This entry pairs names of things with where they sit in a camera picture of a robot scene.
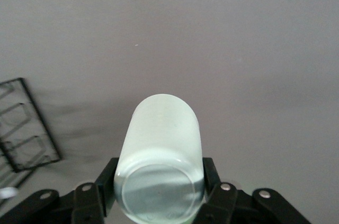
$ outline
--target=gray surface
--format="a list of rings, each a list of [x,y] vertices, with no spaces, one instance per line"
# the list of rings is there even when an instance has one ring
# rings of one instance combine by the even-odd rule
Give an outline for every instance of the gray surface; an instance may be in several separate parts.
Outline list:
[[[338,223],[338,36],[339,0],[0,0],[0,80],[29,80],[66,157],[12,204],[95,179],[136,105],[170,93],[225,181]]]

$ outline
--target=screw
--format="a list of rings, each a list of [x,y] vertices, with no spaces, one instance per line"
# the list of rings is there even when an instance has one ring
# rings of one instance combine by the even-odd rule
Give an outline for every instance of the screw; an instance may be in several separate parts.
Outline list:
[[[40,196],[40,199],[47,199],[52,195],[51,192],[46,192],[43,195]]]
[[[259,195],[265,199],[269,199],[271,197],[270,193],[268,191],[260,191]]]
[[[229,191],[231,189],[231,186],[228,183],[223,183],[220,188],[224,191]]]
[[[92,186],[90,184],[84,185],[82,191],[88,191]]]

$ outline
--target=frosted glass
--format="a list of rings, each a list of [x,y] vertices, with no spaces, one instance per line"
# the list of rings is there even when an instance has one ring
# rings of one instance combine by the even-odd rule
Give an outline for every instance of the frosted glass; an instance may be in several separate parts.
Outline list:
[[[114,190],[122,211],[139,224],[184,223],[197,212],[204,192],[200,131],[183,100],[157,94],[137,106]]]

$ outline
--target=white object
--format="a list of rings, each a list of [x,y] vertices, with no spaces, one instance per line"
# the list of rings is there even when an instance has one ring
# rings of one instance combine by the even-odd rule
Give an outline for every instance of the white object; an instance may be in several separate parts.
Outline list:
[[[0,199],[9,199],[18,194],[19,190],[14,187],[6,187],[0,189]]]
[[[180,98],[157,94],[135,109],[114,176],[122,211],[134,222],[189,220],[204,193],[198,120]]]

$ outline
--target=metal rack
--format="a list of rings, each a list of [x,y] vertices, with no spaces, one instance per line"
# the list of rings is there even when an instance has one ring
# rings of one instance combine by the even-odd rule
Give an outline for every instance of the metal rack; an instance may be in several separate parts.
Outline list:
[[[38,167],[62,158],[24,78],[0,83],[0,150],[0,188],[19,188]]]

